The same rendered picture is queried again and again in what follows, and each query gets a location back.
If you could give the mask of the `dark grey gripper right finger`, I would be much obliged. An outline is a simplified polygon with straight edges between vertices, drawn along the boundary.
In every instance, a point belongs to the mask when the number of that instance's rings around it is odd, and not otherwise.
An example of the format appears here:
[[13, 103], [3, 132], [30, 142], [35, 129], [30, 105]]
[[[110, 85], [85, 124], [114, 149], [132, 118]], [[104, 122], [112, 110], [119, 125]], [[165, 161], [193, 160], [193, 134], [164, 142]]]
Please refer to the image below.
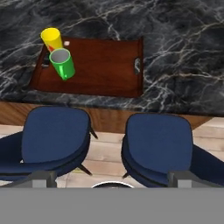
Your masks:
[[168, 186], [176, 188], [220, 188], [220, 185], [198, 178], [190, 171], [170, 171]]

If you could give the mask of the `brown wooden tray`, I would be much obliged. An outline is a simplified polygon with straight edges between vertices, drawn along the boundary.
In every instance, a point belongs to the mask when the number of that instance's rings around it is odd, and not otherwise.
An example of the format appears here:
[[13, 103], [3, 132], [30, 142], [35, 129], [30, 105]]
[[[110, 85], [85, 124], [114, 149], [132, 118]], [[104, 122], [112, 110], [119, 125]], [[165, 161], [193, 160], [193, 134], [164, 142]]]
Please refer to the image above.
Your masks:
[[143, 94], [143, 40], [69, 38], [63, 42], [73, 57], [75, 75], [62, 80], [46, 61], [46, 47], [38, 57], [30, 87], [51, 93], [135, 98]]

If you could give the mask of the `green mug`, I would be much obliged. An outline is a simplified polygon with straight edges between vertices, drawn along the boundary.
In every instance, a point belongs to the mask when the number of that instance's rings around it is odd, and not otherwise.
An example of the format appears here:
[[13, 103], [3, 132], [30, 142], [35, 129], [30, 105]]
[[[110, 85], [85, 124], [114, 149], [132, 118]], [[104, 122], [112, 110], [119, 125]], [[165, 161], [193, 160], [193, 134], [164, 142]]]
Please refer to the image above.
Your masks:
[[49, 60], [63, 81], [75, 75], [74, 62], [71, 53], [66, 48], [58, 48], [52, 51]]

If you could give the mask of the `yellow cup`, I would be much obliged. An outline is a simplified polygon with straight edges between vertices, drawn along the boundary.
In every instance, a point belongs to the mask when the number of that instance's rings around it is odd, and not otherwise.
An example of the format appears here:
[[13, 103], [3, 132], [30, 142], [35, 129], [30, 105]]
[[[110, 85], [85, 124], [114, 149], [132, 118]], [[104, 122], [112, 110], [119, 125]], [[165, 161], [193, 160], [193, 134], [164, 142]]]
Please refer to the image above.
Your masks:
[[40, 37], [42, 38], [49, 52], [63, 47], [60, 31], [57, 28], [49, 27], [44, 29], [40, 33]]

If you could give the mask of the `white and black round object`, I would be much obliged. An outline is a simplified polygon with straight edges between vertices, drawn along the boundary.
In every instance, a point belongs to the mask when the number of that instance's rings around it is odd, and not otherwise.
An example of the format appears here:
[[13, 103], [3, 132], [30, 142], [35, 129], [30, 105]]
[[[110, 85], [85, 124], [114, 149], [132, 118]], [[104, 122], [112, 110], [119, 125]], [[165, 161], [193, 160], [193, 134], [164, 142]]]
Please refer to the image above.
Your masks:
[[92, 186], [92, 188], [134, 188], [134, 186], [122, 181], [103, 181]]

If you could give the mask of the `blue upholstered chair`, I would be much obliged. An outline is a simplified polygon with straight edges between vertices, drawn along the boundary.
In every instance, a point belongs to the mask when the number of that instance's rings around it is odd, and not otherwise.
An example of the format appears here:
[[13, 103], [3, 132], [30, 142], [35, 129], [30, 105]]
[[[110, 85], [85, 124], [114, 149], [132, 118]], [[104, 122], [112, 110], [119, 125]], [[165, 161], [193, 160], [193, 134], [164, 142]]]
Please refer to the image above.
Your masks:
[[88, 172], [83, 161], [95, 136], [85, 110], [37, 107], [21, 131], [0, 138], [0, 180], [20, 180], [37, 171], [57, 177], [77, 168]]
[[224, 162], [194, 144], [190, 123], [177, 115], [131, 115], [121, 158], [126, 174], [146, 187], [167, 187], [168, 173], [178, 171], [224, 186]]

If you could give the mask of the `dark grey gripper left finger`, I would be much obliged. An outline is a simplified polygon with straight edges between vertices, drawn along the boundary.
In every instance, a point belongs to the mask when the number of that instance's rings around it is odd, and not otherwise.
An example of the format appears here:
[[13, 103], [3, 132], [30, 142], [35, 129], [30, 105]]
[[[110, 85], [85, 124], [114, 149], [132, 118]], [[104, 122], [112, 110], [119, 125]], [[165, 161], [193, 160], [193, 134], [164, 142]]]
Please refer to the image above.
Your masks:
[[56, 188], [57, 175], [54, 171], [35, 171], [22, 180], [17, 180], [7, 185], [4, 188]]

